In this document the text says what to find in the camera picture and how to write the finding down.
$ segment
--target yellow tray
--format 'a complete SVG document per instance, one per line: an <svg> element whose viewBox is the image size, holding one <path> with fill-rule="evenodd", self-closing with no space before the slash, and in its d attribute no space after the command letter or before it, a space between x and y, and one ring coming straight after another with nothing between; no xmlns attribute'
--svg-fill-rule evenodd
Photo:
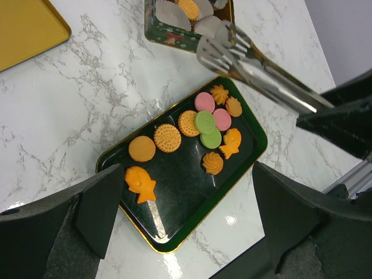
<svg viewBox="0 0 372 279"><path fill-rule="evenodd" d="M48 0L0 0L0 71L70 36L71 28Z"/></svg>

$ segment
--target orange round cookie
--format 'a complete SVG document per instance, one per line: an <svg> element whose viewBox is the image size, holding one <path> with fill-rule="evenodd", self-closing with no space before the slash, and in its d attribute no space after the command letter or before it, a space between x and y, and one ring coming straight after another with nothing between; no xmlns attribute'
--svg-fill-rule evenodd
<svg viewBox="0 0 372 279"><path fill-rule="evenodd" d="M133 139L128 147L129 155L136 162L150 161L155 155L155 150L152 139L144 135Z"/></svg>
<svg viewBox="0 0 372 279"><path fill-rule="evenodd" d="M199 7L193 0L178 0L177 5L184 11L191 20L196 20L199 16Z"/></svg>
<svg viewBox="0 0 372 279"><path fill-rule="evenodd" d="M223 160L221 156L215 152L207 153L203 157L203 167L205 167L207 173L215 176L222 171Z"/></svg>
<svg viewBox="0 0 372 279"><path fill-rule="evenodd" d="M243 112L242 105L234 97L230 97L226 101L226 110L227 110L228 114L230 114L231 116L234 116L234 117L240 116Z"/></svg>
<svg viewBox="0 0 372 279"><path fill-rule="evenodd" d="M163 152L174 152L181 145L181 134L171 124L162 124L156 128L153 135L156 146Z"/></svg>
<svg viewBox="0 0 372 279"><path fill-rule="evenodd" d="M196 137L199 135L199 132L194 125L195 115L196 112L193 110L186 110L185 112L182 112L178 118L178 127L180 128L181 133L187 137Z"/></svg>

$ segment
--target white wall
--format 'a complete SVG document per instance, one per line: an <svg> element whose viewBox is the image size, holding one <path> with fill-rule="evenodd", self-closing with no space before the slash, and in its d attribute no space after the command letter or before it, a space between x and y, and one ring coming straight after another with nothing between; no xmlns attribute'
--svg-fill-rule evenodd
<svg viewBox="0 0 372 279"><path fill-rule="evenodd" d="M305 0L336 85L372 68L372 0Z"/></svg>

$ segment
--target swirl cookie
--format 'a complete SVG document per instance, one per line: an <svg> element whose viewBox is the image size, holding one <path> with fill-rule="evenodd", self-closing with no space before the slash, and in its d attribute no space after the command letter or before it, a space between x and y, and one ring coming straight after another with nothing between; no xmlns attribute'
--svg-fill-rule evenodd
<svg viewBox="0 0 372 279"><path fill-rule="evenodd" d="M129 155L136 162L147 162L150 161L155 155L155 144L152 139L144 135L132 140L129 144Z"/></svg>
<svg viewBox="0 0 372 279"><path fill-rule="evenodd" d="M242 114L243 110L242 110L242 105L240 104L240 102L235 99L234 97L230 97L227 101L226 101L226 110L227 112L233 116L233 117L238 117Z"/></svg>
<svg viewBox="0 0 372 279"><path fill-rule="evenodd" d="M222 85L214 85L210 93L218 105L224 105L228 99L228 90L224 89Z"/></svg>
<svg viewBox="0 0 372 279"><path fill-rule="evenodd" d="M215 176L222 171L223 168L223 160L221 156L217 153L211 152L207 153L203 157L203 167L205 167L205 171L210 173L211 175Z"/></svg>
<svg viewBox="0 0 372 279"><path fill-rule="evenodd" d="M156 146L163 152L174 152L181 145L181 134L171 124L160 125L153 135Z"/></svg>
<svg viewBox="0 0 372 279"><path fill-rule="evenodd" d="M220 131L226 131L231 126L231 116L225 109L216 109L213 112L214 119L216 119L216 127Z"/></svg>
<svg viewBox="0 0 372 279"><path fill-rule="evenodd" d="M216 121L210 112L202 110L196 114L194 125L199 133L210 134L216 127Z"/></svg>
<svg viewBox="0 0 372 279"><path fill-rule="evenodd" d="M196 112L193 110L187 110L182 112L178 118L178 127L180 128L181 133L183 133L186 137L196 137L199 135L199 132L194 125L195 115Z"/></svg>

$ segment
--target biscuit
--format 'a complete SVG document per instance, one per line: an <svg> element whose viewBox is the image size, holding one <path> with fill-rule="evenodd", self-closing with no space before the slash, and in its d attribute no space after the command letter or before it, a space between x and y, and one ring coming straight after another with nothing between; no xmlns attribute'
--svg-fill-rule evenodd
<svg viewBox="0 0 372 279"><path fill-rule="evenodd" d="M194 105L195 109L199 112L202 110L207 110L212 113L216 107L216 103L214 102L212 95L207 92L199 93L195 98Z"/></svg>
<svg viewBox="0 0 372 279"><path fill-rule="evenodd" d="M194 118L196 112L193 110L187 110L182 112L180 117L178 118L178 127L185 136L187 137L196 137L199 135L198 130L195 128L194 125Z"/></svg>
<svg viewBox="0 0 372 279"><path fill-rule="evenodd" d="M196 20L199 16L199 7L193 0L178 0L177 5L184 11L191 20Z"/></svg>
<svg viewBox="0 0 372 279"><path fill-rule="evenodd" d="M225 159L230 158L232 154L239 152L239 146L242 142L242 135L236 128L232 128L227 131L226 135L223 136L225 145L220 146L219 149L225 156Z"/></svg>
<svg viewBox="0 0 372 279"><path fill-rule="evenodd" d="M144 135L134 138L128 147L129 155L136 162L150 161L155 155L155 144Z"/></svg>
<svg viewBox="0 0 372 279"><path fill-rule="evenodd" d="M218 105L224 105L228 99L228 90L224 89L222 85L214 85L210 93Z"/></svg>
<svg viewBox="0 0 372 279"><path fill-rule="evenodd" d="M194 118L194 125L199 133L210 134L216 127L216 121L210 112L202 110L196 114Z"/></svg>
<svg viewBox="0 0 372 279"><path fill-rule="evenodd" d="M200 140L209 149L217 148L222 142L221 132L215 127L210 134L201 134Z"/></svg>
<svg viewBox="0 0 372 279"><path fill-rule="evenodd" d="M243 113L242 105L234 97L230 97L226 101L226 110L233 117L238 117Z"/></svg>
<svg viewBox="0 0 372 279"><path fill-rule="evenodd" d="M226 131L231 126L231 116L225 109L216 109L213 112L214 119L216 119L216 127L220 131Z"/></svg>
<svg viewBox="0 0 372 279"><path fill-rule="evenodd" d="M153 140L161 151L170 153L180 147L181 134L175 126L162 124L155 130Z"/></svg>
<svg viewBox="0 0 372 279"><path fill-rule="evenodd" d="M139 194L137 203L156 201L153 191L156 181L152 180L143 168L134 166L127 169L125 181L129 186L129 191Z"/></svg>
<svg viewBox="0 0 372 279"><path fill-rule="evenodd" d="M203 157L203 167L205 167L206 173L210 173L211 175L215 176L222 171L223 159L217 153L207 153Z"/></svg>

